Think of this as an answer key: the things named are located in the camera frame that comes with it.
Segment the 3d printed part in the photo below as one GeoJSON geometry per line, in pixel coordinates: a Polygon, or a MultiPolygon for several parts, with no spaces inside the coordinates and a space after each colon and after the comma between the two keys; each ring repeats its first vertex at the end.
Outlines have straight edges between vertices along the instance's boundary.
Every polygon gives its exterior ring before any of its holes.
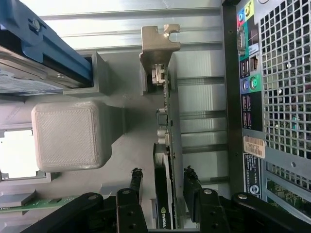
{"type": "Polygon", "coordinates": [[[0,196],[0,208],[23,206],[34,197],[35,191],[32,193],[3,194],[0,196]]]}
{"type": "Polygon", "coordinates": [[[32,110],[40,170],[61,172],[102,167],[117,137],[112,118],[121,111],[100,101],[40,103],[32,110]]]}

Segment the white plastic block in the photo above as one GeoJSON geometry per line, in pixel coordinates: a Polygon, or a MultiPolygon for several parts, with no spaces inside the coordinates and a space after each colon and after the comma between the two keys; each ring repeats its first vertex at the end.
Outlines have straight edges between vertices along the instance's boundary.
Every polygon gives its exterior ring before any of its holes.
{"type": "Polygon", "coordinates": [[[100,168],[111,157],[109,107],[100,101],[39,103],[32,124],[42,171],[100,168]]]}

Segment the screw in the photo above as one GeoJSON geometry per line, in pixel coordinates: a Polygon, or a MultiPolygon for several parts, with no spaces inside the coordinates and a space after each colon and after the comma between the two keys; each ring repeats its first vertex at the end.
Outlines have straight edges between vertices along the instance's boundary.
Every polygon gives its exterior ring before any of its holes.
{"type": "Polygon", "coordinates": [[[245,200],[245,199],[247,199],[247,196],[244,194],[238,194],[238,198],[245,200]]]}
{"type": "Polygon", "coordinates": [[[204,193],[205,193],[205,194],[212,194],[213,192],[212,192],[212,190],[210,190],[210,189],[205,189],[205,190],[204,190],[204,193]]]}
{"type": "Polygon", "coordinates": [[[90,196],[88,199],[89,199],[89,200],[94,200],[94,199],[96,199],[96,198],[97,198],[97,196],[94,195],[94,196],[90,196]]]}
{"type": "Polygon", "coordinates": [[[57,77],[58,77],[59,79],[63,79],[65,76],[62,75],[62,74],[58,74],[57,77]]]}
{"type": "Polygon", "coordinates": [[[37,19],[33,20],[33,26],[35,27],[35,30],[38,32],[40,31],[40,23],[37,19]]]}

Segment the usb port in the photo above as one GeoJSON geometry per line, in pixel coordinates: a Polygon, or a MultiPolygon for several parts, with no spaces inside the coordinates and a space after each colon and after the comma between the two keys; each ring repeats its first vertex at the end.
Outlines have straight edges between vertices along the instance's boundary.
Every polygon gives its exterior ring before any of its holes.
{"type": "Polygon", "coordinates": [[[256,56],[250,58],[250,63],[251,63],[251,72],[257,71],[258,59],[256,56]]]}
{"type": "Polygon", "coordinates": [[[247,104],[247,108],[250,109],[251,108],[251,98],[249,96],[246,96],[246,104],[247,104]]]}
{"type": "Polygon", "coordinates": [[[249,75],[249,61],[248,60],[245,61],[245,69],[246,69],[246,75],[248,76],[249,75]]]}
{"type": "Polygon", "coordinates": [[[250,112],[247,113],[247,125],[252,126],[252,120],[251,120],[251,113],[250,112]]]}
{"type": "Polygon", "coordinates": [[[246,115],[246,113],[243,113],[243,125],[244,126],[247,126],[247,115],[246,115]]]}
{"type": "Polygon", "coordinates": [[[241,77],[244,77],[246,74],[246,70],[245,70],[245,63],[244,62],[240,62],[240,75],[241,77]]]}
{"type": "Polygon", "coordinates": [[[246,96],[242,96],[242,101],[243,101],[243,109],[246,109],[246,96]]]}

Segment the colorful port icons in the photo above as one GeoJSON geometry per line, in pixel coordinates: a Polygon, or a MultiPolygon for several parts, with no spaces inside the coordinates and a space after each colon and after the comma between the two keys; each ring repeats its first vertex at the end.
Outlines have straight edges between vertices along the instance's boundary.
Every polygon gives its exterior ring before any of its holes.
{"type": "Polygon", "coordinates": [[[251,77],[251,79],[250,79],[250,88],[252,89],[252,90],[255,90],[255,88],[257,87],[257,85],[258,85],[258,83],[257,83],[257,78],[256,77],[251,77]]]}
{"type": "Polygon", "coordinates": [[[248,87],[249,87],[248,80],[244,80],[244,81],[243,81],[243,89],[244,89],[244,90],[247,90],[248,87]]]}
{"type": "Polygon", "coordinates": [[[240,23],[244,21],[244,11],[241,11],[239,13],[238,20],[239,20],[240,23]]]}
{"type": "Polygon", "coordinates": [[[251,14],[251,7],[250,6],[246,6],[245,7],[245,16],[249,17],[250,14],[251,14]]]}

